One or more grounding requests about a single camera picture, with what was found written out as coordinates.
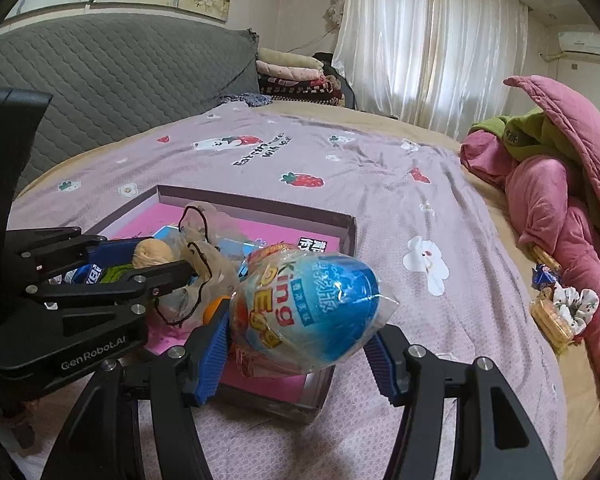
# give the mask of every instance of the white air conditioner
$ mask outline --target white air conditioner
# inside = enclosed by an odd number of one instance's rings
[[[600,64],[600,34],[596,32],[559,32],[562,55],[567,59]]]

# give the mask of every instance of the green object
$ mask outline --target green object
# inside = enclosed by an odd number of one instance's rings
[[[105,269],[102,273],[102,277],[100,279],[100,283],[113,283],[122,278],[122,275],[130,269],[133,269],[134,266],[131,264],[120,265],[117,267],[109,267],[109,269]]]
[[[580,155],[560,128],[550,121],[542,108],[536,106],[520,116],[497,116],[485,119],[475,123],[469,133],[477,130],[485,130],[498,137],[511,156],[519,162],[531,156],[548,155],[582,172],[589,216],[593,225],[600,228],[600,202],[589,183]]]

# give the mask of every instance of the wall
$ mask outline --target wall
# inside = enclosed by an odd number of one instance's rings
[[[539,20],[529,16],[529,33],[526,40],[525,65],[521,75],[547,75],[547,63],[540,54],[547,50],[548,29]],[[505,106],[506,115],[522,115],[531,110],[536,104],[520,89],[513,88],[509,91],[509,98]]]
[[[0,34],[16,27],[29,25],[61,16],[72,16],[86,12],[140,12],[144,14],[160,14],[163,16],[176,16],[187,20],[213,23],[219,27],[232,29],[252,28],[260,36],[260,45],[275,48],[278,29],[278,9],[280,0],[231,0],[229,16],[226,23],[206,18],[200,14],[194,14],[184,10],[171,7],[141,6],[138,4],[110,4],[85,2],[72,2],[70,4],[53,7],[51,9],[32,10],[22,16],[12,17],[0,28]]]
[[[565,30],[599,32],[593,25],[550,27],[548,29],[550,54],[560,52],[558,32],[563,32]],[[562,58],[550,63],[549,75],[556,78],[561,83],[570,86],[575,91],[580,92],[584,97],[596,105],[598,110],[600,110],[600,65]]]
[[[331,0],[280,0],[276,49],[283,52],[295,49],[296,54],[307,56],[315,52],[333,52],[338,29],[329,32],[334,25],[324,18],[330,5]]]

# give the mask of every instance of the gray quilted headboard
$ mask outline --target gray quilted headboard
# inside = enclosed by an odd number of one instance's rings
[[[84,14],[0,35],[0,86],[53,94],[18,190],[71,156],[258,92],[248,30],[145,14]]]

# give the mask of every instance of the black elastic cord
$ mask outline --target black elastic cord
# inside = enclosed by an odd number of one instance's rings
[[[178,232],[182,232],[182,221],[184,220],[184,217],[187,215],[187,211],[189,209],[194,209],[195,211],[197,211],[199,213],[199,215],[202,217],[202,223],[205,225],[205,240],[207,241],[207,243],[211,243],[209,241],[209,226],[206,223],[206,217],[205,214],[202,212],[202,209],[197,208],[194,205],[188,205],[186,206],[186,208],[184,208],[184,211],[182,212],[182,216],[180,217],[180,221],[178,222]]]
[[[205,254],[200,250],[200,248],[198,247],[198,245],[195,242],[189,242],[187,244],[187,249],[191,252],[193,252],[193,250],[191,249],[191,246],[194,246],[196,248],[196,250],[198,251],[198,254],[200,256],[200,259],[202,260],[202,262],[205,264],[206,270],[209,271],[209,279],[206,280],[204,283],[202,283],[200,285],[200,288],[198,289],[198,298],[196,300],[195,305],[193,306],[193,308],[191,309],[191,311],[183,318],[181,319],[177,319],[176,321],[169,321],[167,320],[166,317],[164,317],[164,314],[162,312],[160,312],[160,308],[158,307],[158,304],[160,303],[160,300],[158,298],[156,298],[156,304],[155,304],[155,311],[158,313],[158,316],[160,316],[160,318],[168,325],[168,326],[177,326],[178,328],[182,328],[182,324],[189,319],[191,316],[193,316],[193,313],[196,311],[196,309],[200,306],[200,302],[202,301],[202,288],[209,282],[211,281],[211,278],[214,276],[213,273],[211,272],[211,267],[209,266],[209,262],[206,260],[206,256]]]

